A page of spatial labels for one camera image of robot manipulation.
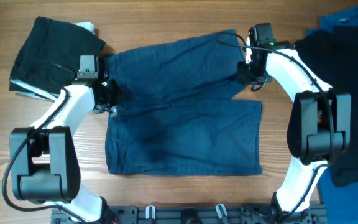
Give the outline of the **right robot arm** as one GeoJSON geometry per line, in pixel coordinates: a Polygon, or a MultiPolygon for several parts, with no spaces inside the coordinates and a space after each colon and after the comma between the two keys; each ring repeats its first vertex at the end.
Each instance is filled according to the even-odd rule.
{"type": "Polygon", "coordinates": [[[293,219],[308,210],[319,178],[349,147],[351,96],[318,78],[293,44],[274,38],[269,23],[251,27],[242,49],[247,61],[237,66],[239,83],[259,91],[276,80],[293,103],[287,129],[291,162],[273,196],[277,217],[293,219]]]}

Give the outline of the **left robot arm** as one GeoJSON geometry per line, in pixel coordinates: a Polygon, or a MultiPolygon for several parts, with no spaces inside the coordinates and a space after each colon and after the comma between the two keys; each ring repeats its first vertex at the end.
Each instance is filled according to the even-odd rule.
{"type": "Polygon", "coordinates": [[[97,55],[81,55],[73,80],[62,86],[48,111],[26,128],[10,134],[11,158],[2,180],[5,202],[19,211],[57,209],[75,223],[117,223],[104,198],[81,184],[73,135],[84,117],[116,114],[119,90],[110,82],[109,70],[97,55]],[[14,204],[7,184],[17,200],[34,204],[31,209],[14,204]]]}

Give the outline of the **blue denim shorts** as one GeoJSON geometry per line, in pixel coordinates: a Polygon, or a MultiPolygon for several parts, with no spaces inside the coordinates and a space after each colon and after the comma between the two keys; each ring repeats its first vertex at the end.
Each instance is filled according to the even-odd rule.
{"type": "Polygon", "coordinates": [[[262,103],[238,100],[235,30],[108,55],[122,99],[105,155],[118,175],[259,175],[262,103]]]}

